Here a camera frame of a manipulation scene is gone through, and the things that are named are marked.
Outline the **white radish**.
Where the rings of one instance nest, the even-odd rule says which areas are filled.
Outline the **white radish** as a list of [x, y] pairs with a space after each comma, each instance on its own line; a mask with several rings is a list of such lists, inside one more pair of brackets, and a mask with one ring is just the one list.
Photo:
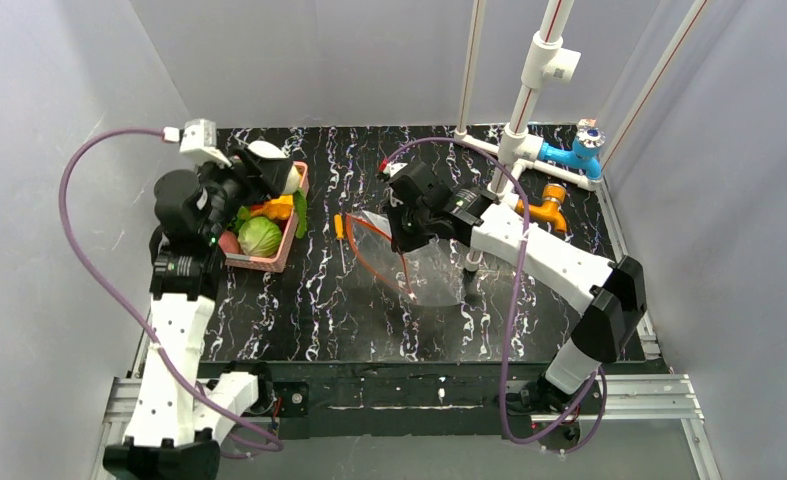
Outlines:
[[256, 140], [246, 146], [254, 165], [254, 178], [272, 197], [295, 193], [301, 187], [302, 174], [293, 160], [276, 145]]

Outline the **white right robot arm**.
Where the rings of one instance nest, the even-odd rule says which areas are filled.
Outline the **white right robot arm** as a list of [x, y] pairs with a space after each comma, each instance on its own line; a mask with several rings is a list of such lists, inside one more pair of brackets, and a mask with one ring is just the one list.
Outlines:
[[539, 397], [567, 401], [601, 365], [616, 362], [646, 312], [642, 265], [580, 250], [525, 221], [478, 187], [450, 186], [426, 163], [391, 163], [380, 172], [391, 247], [408, 253], [433, 239], [455, 240], [545, 284], [581, 316], [539, 382]]

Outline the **clear zip top bag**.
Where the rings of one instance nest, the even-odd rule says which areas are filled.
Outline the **clear zip top bag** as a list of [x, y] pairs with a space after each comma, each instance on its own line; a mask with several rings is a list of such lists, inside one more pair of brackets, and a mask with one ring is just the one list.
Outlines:
[[344, 228], [358, 262], [405, 300], [447, 307], [476, 295], [475, 274], [465, 269], [469, 248], [463, 244], [432, 238], [415, 251], [396, 253], [387, 218], [366, 210], [346, 215]]

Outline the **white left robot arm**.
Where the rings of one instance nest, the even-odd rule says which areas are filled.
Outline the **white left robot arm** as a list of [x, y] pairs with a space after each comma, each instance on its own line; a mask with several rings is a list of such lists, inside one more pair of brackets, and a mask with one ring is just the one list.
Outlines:
[[300, 186], [294, 162], [268, 142], [235, 147], [222, 160], [156, 182], [150, 345], [130, 422], [121, 442], [104, 450], [103, 468], [115, 478], [216, 478], [222, 444], [261, 385], [242, 371], [222, 374], [213, 387], [196, 384], [223, 276], [219, 238], [241, 207]]

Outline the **pink plastic basket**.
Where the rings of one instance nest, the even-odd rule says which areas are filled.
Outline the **pink plastic basket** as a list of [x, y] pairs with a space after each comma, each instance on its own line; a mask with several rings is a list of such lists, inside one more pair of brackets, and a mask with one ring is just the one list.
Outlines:
[[241, 206], [220, 239], [225, 264], [249, 270], [281, 273], [292, 244], [308, 230], [308, 166], [295, 162], [299, 186], [259, 205]]

